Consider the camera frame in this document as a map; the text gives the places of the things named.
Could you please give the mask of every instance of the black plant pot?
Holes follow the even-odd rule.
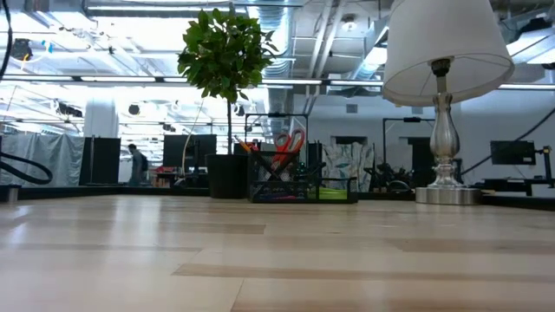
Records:
[[[248,157],[245,155],[206,155],[211,198],[245,198]]]

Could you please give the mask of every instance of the white lampshade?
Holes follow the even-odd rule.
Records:
[[[489,0],[396,0],[388,34],[383,97],[397,105],[432,106],[430,62],[452,58],[453,103],[486,94],[514,71]]]

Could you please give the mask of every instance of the gray curtain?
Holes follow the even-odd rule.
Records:
[[[35,185],[2,170],[0,184],[22,186],[78,186],[85,138],[64,135],[16,134],[2,137],[2,152],[33,160],[46,166],[54,178],[47,185]],[[17,170],[39,179],[46,179],[40,169],[20,161],[2,159]]]

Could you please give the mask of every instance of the green leaves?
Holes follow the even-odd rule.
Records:
[[[199,26],[202,32],[206,32],[208,30],[209,19],[210,17],[208,17],[208,14],[206,14],[204,10],[199,12]]]
[[[230,84],[231,84],[231,81],[229,80],[229,78],[223,76],[222,77],[222,87],[229,88]]]
[[[214,9],[199,12],[182,36],[186,44],[179,54],[177,71],[198,89],[202,97],[222,97],[235,103],[240,90],[262,82],[261,71],[271,65],[273,31],[260,30],[258,19],[233,16]]]
[[[224,19],[222,17],[222,13],[218,10],[218,8],[216,8],[212,11],[212,17],[214,17],[216,22],[218,22],[220,24],[224,21]]]
[[[272,30],[272,31],[268,32],[268,33],[264,36],[264,39],[265,39],[267,42],[270,41],[270,40],[271,40],[271,36],[274,34],[275,31],[276,31],[276,30]]]

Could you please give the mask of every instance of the table lamp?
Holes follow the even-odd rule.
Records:
[[[430,148],[436,179],[416,189],[417,202],[478,204],[480,191],[454,178],[460,145],[451,103],[496,89],[513,71],[489,0],[395,0],[383,97],[400,106],[435,106]]]

